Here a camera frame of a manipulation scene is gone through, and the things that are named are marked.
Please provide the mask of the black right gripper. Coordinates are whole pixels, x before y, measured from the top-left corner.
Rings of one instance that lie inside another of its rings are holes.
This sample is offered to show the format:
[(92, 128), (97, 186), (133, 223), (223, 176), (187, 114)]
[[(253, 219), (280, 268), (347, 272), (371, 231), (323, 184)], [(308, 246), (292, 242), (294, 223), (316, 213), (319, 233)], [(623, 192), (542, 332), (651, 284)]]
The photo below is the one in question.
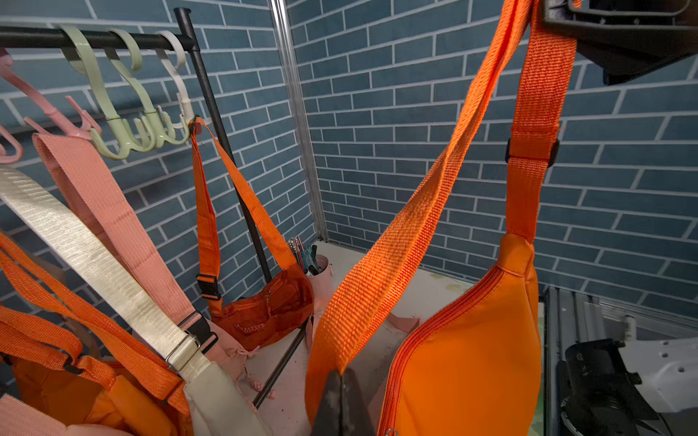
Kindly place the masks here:
[(697, 54), (696, 1), (543, 1), (542, 26), (621, 85)]

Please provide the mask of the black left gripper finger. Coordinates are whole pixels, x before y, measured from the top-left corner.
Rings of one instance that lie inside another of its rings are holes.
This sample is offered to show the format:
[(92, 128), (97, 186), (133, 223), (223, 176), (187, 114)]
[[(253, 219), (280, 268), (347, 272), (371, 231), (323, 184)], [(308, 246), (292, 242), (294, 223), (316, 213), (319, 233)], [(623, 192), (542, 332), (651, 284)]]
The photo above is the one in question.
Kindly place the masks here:
[(375, 435), (356, 373), (330, 372), (322, 401), (312, 424), (312, 436)]

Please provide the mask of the pink bag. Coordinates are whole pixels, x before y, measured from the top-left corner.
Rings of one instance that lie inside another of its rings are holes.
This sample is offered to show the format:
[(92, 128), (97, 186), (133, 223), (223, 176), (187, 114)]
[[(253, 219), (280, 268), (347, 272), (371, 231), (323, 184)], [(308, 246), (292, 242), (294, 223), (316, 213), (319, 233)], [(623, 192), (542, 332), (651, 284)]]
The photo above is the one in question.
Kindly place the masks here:
[(118, 259), (168, 318), (191, 334), (216, 344), (205, 354), (236, 382), (259, 383), (245, 365), (249, 352), (215, 323), (196, 312), (171, 274), (156, 246), (103, 158), (89, 141), (77, 137), (35, 134), (36, 151), (72, 212)]

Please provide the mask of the bright orange crescent bag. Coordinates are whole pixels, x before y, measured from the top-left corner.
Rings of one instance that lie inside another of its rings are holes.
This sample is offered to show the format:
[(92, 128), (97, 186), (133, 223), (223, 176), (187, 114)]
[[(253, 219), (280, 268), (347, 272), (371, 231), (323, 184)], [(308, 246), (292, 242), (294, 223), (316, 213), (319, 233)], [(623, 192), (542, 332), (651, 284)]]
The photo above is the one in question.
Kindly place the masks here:
[(534, 239), (576, 43), (538, 1), (383, 1), (313, 145), (330, 234), (366, 256), (317, 329), (306, 378), (328, 434), (330, 375), (345, 376), (419, 268), (473, 281), (399, 346), (374, 407), (378, 435), (525, 435), (541, 388)]

